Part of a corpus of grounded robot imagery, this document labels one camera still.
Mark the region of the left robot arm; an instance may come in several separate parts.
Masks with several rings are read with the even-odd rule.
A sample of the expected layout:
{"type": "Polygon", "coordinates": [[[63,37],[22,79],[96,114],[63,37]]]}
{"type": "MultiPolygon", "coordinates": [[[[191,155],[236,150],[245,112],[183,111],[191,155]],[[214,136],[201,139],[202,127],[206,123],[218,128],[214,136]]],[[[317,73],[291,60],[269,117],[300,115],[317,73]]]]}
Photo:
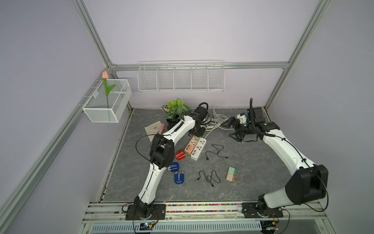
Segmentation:
{"type": "Polygon", "coordinates": [[[150,147],[150,168],[144,186],[134,199],[135,212],[140,218],[152,215],[155,195],[165,170],[175,159],[175,144],[187,133],[202,137],[203,122],[208,115],[208,103],[202,102],[193,111],[188,111],[181,120],[165,134],[156,133],[150,147]]]}

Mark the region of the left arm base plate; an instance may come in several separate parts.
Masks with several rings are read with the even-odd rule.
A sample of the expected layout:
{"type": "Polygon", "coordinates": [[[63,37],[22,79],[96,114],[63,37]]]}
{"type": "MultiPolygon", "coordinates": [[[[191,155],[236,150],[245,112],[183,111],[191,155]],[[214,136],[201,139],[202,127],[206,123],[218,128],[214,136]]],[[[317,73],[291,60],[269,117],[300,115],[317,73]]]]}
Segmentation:
{"type": "Polygon", "coordinates": [[[166,204],[129,205],[126,211],[126,220],[164,220],[166,216],[166,204]]]}

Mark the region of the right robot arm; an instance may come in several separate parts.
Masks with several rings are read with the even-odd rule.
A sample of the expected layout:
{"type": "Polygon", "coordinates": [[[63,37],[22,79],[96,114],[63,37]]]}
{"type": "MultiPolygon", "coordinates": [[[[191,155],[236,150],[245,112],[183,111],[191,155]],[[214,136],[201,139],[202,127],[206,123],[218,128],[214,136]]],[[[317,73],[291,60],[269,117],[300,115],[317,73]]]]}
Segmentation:
{"type": "Polygon", "coordinates": [[[230,117],[221,126],[234,129],[229,137],[237,142],[244,141],[246,135],[255,135],[271,147],[291,174],[283,188],[260,195],[256,205],[244,204],[243,213],[266,218],[281,212],[283,207],[329,198],[328,169],[304,156],[275,122],[266,121],[260,107],[250,106],[245,114],[230,117]]]}

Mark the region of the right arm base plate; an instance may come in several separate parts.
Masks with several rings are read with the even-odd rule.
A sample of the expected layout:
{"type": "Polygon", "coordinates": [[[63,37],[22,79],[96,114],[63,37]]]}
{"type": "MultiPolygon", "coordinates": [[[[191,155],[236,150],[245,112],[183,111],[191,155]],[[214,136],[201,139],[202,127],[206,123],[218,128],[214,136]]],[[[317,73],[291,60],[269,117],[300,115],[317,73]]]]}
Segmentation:
{"type": "Polygon", "coordinates": [[[245,218],[282,218],[283,212],[281,208],[268,208],[264,204],[257,202],[242,203],[242,213],[245,218]]]}

